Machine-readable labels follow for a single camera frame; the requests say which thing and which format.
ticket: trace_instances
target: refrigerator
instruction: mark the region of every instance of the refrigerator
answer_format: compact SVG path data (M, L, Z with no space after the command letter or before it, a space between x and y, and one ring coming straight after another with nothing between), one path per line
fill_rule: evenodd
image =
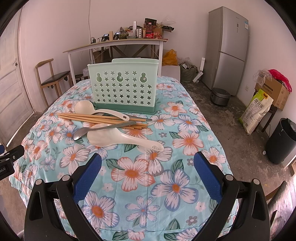
M207 49L202 82L236 95L246 60L249 21L220 7L209 12Z

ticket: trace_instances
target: wooden tabletop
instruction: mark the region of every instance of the wooden tabletop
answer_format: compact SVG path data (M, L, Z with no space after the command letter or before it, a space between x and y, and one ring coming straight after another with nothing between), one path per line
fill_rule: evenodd
M80 48L83 48L83 47L88 47L88 46L91 46L91 45L100 45L100 44L103 44L103 43L114 43L114 42L121 42L121 41L141 41L141 40L146 40L146 41L162 41L162 42L166 42L167 40L166 39L144 39L144 38L138 38L138 39L119 39L119 40L112 40L112 41L104 41L104 42L99 42L99 43L93 43L93 44L88 44L88 45L84 45L84 46L80 46L80 47L77 47L77 48L73 48L73 49L69 49L67 51L64 51L63 53L67 53L67 52L70 52L72 50L76 50L76 49L80 49Z

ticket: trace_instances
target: floral tablecloth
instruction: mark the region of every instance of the floral tablecloth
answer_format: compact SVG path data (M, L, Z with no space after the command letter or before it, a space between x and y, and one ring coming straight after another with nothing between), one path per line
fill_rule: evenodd
M225 153L189 94L175 79L158 77L156 114L147 129L120 129L135 137L158 141L163 151L136 145L97 147L87 136L74 141L77 128L91 126L61 119L74 112L80 100L94 101L90 80L81 81L63 94L32 127L22 145L25 154L9 177L28 204L35 180L59 180L72 174L98 153L102 168L79 205L88 221L106 240L191 240L216 206L193 166L202 151L224 174L231 173ZM63 226L74 235L59 200L55 204ZM235 204L221 234L229 231L237 213Z

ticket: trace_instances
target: wooden door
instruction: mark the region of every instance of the wooden door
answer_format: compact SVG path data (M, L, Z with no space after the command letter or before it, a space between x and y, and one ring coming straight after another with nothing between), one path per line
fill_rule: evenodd
M0 37L0 140L7 143L33 113L18 59L19 10Z

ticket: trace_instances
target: red bottle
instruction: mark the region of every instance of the red bottle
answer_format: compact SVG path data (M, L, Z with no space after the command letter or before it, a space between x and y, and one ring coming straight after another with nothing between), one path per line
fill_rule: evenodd
M148 25L146 26L146 35L145 38L146 39L153 39L153 26L151 25L151 23L148 23Z

